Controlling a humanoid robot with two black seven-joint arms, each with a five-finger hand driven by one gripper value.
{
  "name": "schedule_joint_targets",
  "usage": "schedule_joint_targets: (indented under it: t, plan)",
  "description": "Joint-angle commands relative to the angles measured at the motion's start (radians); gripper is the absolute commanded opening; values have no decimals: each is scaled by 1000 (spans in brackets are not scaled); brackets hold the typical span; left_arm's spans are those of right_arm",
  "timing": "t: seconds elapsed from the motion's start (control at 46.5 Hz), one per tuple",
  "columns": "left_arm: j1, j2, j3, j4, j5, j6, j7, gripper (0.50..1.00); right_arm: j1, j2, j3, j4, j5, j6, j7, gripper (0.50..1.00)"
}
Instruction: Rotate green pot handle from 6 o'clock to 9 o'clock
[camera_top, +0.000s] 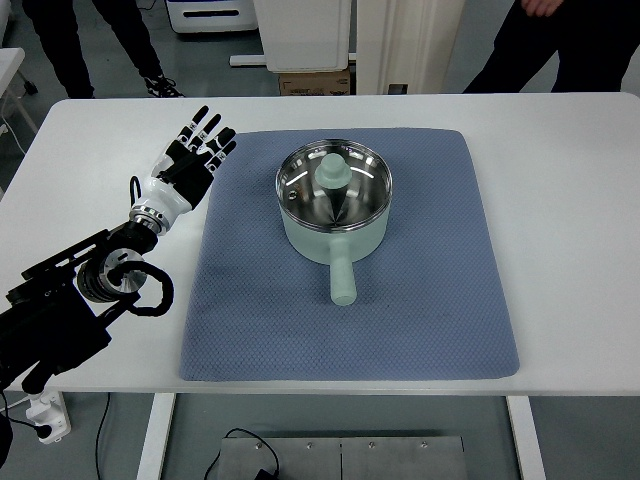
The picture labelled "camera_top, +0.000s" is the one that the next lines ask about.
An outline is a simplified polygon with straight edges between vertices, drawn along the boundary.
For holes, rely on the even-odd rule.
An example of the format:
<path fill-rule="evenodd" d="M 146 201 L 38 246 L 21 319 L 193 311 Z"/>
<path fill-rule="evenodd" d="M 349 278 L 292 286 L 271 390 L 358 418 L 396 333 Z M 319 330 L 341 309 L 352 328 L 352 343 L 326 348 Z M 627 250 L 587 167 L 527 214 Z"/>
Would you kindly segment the white robotic hand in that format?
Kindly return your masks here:
<path fill-rule="evenodd" d="M 209 170 L 217 170 L 237 145 L 236 131 L 229 127 L 203 144 L 221 120 L 215 114 L 196 132 L 208 112 L 209 107 L 202 106 L 158 157 L 130 209 L 131 221 L 154 233 L 167 233 L 180 215 L 195 209 L 204 198 L 213 180 Z"/>

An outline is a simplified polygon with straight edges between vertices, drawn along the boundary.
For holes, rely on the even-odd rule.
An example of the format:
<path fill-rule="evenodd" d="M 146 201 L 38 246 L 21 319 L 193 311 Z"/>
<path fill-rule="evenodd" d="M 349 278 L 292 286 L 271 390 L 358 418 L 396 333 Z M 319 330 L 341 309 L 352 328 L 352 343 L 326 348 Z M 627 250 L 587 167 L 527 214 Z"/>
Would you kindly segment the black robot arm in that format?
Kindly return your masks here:
<path fill-rule="evenodd" d="M 101 350 L 123 313 L 161 317 L 172 306 L 170 276 L 144 260 L 179 216 L 203 200 L 235 148 L 235 131 L 201 107 L 160 155 L 144 181 L 129 182 L 126 222 L 102 230 L 23 272 L 1 315 L 1 387 L 16 379 L 41 393 L 53 376 Z"/>

